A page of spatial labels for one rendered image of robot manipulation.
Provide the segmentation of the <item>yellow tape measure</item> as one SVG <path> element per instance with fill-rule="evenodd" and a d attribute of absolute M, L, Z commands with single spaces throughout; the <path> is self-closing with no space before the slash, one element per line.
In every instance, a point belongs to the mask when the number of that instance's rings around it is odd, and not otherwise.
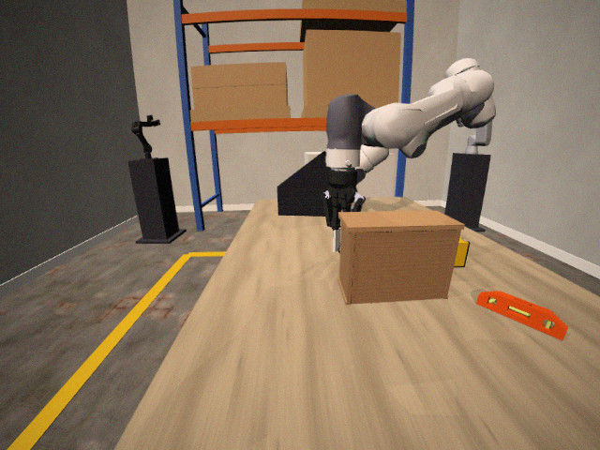
<path fill-rule="evenodd" d="M 455 260 L 455 267 L 465 267 L 468 251 L 469 251 L 470 242 L 464 239 L 463 237 L 459 238 L 458 248 L 457 248 L 457 256 Z"/>

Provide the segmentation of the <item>brown wooden cabinet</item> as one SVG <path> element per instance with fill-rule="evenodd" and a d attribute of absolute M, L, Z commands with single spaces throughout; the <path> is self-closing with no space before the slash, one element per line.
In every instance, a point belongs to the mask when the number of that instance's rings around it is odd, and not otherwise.
<path fill-rule="evenodd" d="M 465 224 L 439 211 L 338 212 L 345 305 L 448 299 Z"/>

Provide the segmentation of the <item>orange torpedo spirit level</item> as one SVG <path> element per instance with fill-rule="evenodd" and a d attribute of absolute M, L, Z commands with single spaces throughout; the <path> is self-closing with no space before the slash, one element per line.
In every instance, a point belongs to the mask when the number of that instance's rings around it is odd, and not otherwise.
<path fill-rule="evenodd" d="M 492 297 L 493 299 L 490 299 Z M 496 304 L 494 304 L 497 302 Z M 505 292 L 480 292 L 476 305 L 524 324 L 550 337 L 563 341 L 568 325 L 547 308 L 517 298 Z M 495 306 L 496 305 L 496 306 Z M 546 324 L 543 324 L 544 320 Z M 554 326 L 551 327 L 552 322 Z"/>

